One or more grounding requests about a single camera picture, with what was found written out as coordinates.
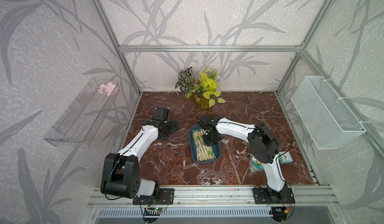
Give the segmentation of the teal plastic storage box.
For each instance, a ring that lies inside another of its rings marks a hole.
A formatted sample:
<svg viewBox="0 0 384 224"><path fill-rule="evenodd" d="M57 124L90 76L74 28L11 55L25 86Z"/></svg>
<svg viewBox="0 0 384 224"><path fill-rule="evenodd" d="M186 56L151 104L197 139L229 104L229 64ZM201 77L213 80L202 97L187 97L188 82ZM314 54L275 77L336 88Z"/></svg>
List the teal plastic storage box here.
<svg viewBox="0 0 384 224"><path fill-rule="evenodd" d="M204 143L203 135L205 131L199 126L194 125L189 129L190 147L193 160L197 164L208 164L217 161L221 156L218 143L207 146Z"/></svg>

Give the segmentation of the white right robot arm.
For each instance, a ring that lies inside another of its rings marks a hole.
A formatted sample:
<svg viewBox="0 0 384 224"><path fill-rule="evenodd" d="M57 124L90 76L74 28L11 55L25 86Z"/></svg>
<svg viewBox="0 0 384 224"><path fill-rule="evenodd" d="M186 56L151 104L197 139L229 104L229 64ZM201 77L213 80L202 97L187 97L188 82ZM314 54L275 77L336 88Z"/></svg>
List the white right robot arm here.
<svg viewBox="0 0 384 224"><path fill-rule="evenodd" d="M280 193L287 187L280 167L278 141L263 123L243 124L219 116L210 118L203 115L198 119L198 125L205 131L203 140L206 145L218 143L224 135L247 142L253 157L264 167L268 190Z"/></svg>

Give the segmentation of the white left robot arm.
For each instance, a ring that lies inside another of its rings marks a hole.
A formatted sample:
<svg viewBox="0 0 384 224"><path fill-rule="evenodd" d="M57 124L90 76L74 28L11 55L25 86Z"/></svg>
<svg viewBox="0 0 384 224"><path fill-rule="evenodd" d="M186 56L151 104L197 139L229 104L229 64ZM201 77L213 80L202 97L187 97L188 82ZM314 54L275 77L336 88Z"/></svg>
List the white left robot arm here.
<svg viewBox="0 0 384 224"><path fill-rule="evenodd" d="M101 193L107 200L144 197L158 200L157 182L141 178L139 162L150 145L157 139L167 140L181 126L177 120L168 120L169 110L157 108L155 115L141 126L138 134L118 153L109 153L103 166Z"/></svg>

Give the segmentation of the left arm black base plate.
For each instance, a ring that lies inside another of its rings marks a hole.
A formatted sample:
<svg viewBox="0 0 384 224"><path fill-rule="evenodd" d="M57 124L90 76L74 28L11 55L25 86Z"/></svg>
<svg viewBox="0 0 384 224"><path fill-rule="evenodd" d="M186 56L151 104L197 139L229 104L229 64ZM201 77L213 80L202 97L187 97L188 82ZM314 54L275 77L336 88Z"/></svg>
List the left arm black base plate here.
<svg viewBox="0 0 384 224"><path fill-rule="evenodd" d="M137 196L133 199L133 205L172 205L175 197L175 189L160 188L151 196Z"/></svg>

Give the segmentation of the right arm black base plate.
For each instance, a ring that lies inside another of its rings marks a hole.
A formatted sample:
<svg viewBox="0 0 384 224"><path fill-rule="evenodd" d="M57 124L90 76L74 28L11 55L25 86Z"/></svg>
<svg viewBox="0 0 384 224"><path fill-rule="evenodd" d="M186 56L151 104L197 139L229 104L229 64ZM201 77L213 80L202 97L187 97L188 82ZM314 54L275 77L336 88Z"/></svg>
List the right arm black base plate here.
<svg viewBox="0 0 384 224"><path fill-rule="evenodd" d="M293 191L287 185L283 186L283 189L279 192L272 190L271 188L262 188L255 186L252 188L253 198L255 204L264 205L293 205L296 203Z"/></svg>

